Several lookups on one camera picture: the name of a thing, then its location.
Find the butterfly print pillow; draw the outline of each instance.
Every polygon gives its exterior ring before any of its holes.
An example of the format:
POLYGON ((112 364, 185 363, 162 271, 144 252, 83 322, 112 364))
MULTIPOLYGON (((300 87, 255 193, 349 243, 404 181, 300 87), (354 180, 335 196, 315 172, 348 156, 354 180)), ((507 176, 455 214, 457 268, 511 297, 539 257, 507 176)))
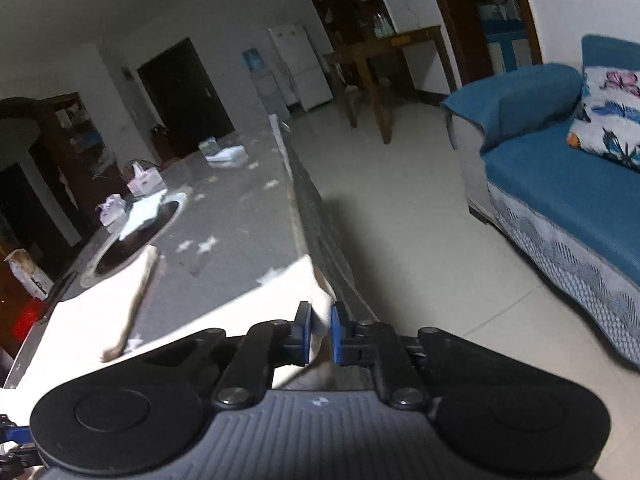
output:
POLYGON ((586 67, 567 142, 640 171, 640 72, 586 67))

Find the sofa leg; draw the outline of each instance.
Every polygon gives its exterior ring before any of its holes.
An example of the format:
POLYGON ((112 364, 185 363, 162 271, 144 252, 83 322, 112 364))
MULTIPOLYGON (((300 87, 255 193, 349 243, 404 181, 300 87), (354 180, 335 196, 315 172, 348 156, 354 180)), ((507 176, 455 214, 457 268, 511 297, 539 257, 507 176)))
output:
POLYGON ((469 208, 469 213, 471 214, 471 216, 473 216, 474 218, 478 219, 479 221, 481 221, 483 224, 488 224, 490 222, 490 220, 484 216, 481 212, 479 212, 477 209, 468 206, 469 208))

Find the wooden table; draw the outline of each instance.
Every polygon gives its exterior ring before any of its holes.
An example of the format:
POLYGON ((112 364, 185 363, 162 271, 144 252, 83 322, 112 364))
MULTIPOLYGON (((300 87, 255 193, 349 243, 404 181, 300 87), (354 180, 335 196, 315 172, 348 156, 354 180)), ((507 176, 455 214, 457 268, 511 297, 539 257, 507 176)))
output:
POLYGON ((356 64, 358 73, 362 78, 364 88, 367 89, 367 93, 369 94, 369 99, 376 115, 376 122, 380 129, 380 135, 382 135, 383 142, 388 144, 391 142, 391 125, 389 121, 385 119, 382 105, 380 104, 378 88, 371 76, 367 60, 375 56, 380 56, 381 54, 388 54, 406 46, 423 43, 425 41, 433 41, 435 43, 445 76, 447 77, 449 90, 453 93, 457 88, 456 79, 453 75, 451 61, 449 59, 449 54, 447 54, 447 48, 444 44, 444 40, 442 39, 439 25, 427 28, 418 28, 417 30, 411 30, 402 34, 394 34, 392 36, 386 36, 385 38, 372 38, 370 40, 363 41, 362 43, 341 46, 338 47, 335 52, 324 56, 326 62, 331 67, 331 79, 334 85, 334 90, 337 94, 336 97, 342 102, 342 106, 347 112, 349 124, 352 128, 355 128, 358 123, 355 114, 353 113, 353 109, 349 104, 349 100, 347 99, 347 95, 344 92, 344 85, 340 75, 338 74, 336 65, 340 63, 356 64))

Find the sofa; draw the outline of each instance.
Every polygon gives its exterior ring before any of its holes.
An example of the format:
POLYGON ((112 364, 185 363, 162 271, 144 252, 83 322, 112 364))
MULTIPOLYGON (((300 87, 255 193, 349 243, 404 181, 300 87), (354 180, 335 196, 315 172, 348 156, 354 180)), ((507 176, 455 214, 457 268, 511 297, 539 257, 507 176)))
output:
MULTIPOLYGON (((588 35, 584 67, 640 70, 640 44, 588 35)), ((640 173, 572 148, 582 74, 528 66, 442 106, 469 211, 503 231, 640 367, 640 173)))

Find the white refrigerator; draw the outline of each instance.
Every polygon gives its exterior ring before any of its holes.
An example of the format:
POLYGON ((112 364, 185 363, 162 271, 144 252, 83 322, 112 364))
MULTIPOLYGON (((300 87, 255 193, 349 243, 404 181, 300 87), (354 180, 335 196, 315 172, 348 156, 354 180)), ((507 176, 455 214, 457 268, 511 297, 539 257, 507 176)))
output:
POLYGON ((299 23, 269 29, 305 112, 334 98, 305 29, 299 23))

